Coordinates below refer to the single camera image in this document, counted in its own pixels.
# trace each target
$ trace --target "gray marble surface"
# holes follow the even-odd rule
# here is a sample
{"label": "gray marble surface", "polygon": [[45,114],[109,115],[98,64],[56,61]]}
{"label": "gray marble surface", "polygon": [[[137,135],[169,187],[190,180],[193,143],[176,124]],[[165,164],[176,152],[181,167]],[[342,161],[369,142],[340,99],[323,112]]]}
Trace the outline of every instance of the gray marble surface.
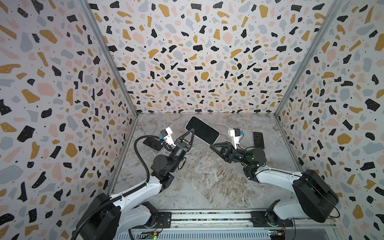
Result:
{"label": "gray marble surface", "polygon": [[[145,180],[144,167],[137,158],[133,142],[142,135],[160,135],[160,131],[171,127],[176,140],[186,132],[185,126],[193,115],[143,114],[133,135],[131,145],[120,171],[114,192],[121,192]],[[220,136],[216,142],[230,141],[228,128],[238,127],[244,131],[240,146],[253,145],[252,132],[264,136],[267,165],[283,170],[296,170],[295,164],[282,139],[275,120],[265,114],[199,114],[198,118],[217,129]],[[150,168],[158,154],[168,155],[164,148],[159,152],[144,145],[137,149]],[[249,181],[240,163],[224,162],[210,150],[209,145],[195,138],[192,149],[186,154],[187,161],[181,170],[176,170],[171,186],[147,200],[158,209],[223,209],[266,208],[276,199],[291,197],[291,193],[280,187]]]}

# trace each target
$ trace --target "smartphone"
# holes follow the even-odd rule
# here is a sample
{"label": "smartphone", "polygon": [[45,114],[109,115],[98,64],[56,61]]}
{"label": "smartphone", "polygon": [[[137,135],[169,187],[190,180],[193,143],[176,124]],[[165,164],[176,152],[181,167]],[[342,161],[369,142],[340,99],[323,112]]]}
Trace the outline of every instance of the smartphone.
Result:
{"label": "smartphone", "polygon": [[261,132],[253,132],[253,145],[264,149],[264,139]]}
{"label": "smartphone", "polygon": [[158,139],[152,137],[147,137],[143,143],[148,147],[155,149],[156,151],[160,151],[164,146]]}
{"label": "smartphone", "polygon": [[191,130],[192,128],[195,129],[195,136],[209,145],[215,144],[217,138],[220,135],[220,133],[216,129],[209,126],[208,124],[206,124],[195,116],[191,117],[191,119],[189,119],[187,125],[185,126],[186,130]]}

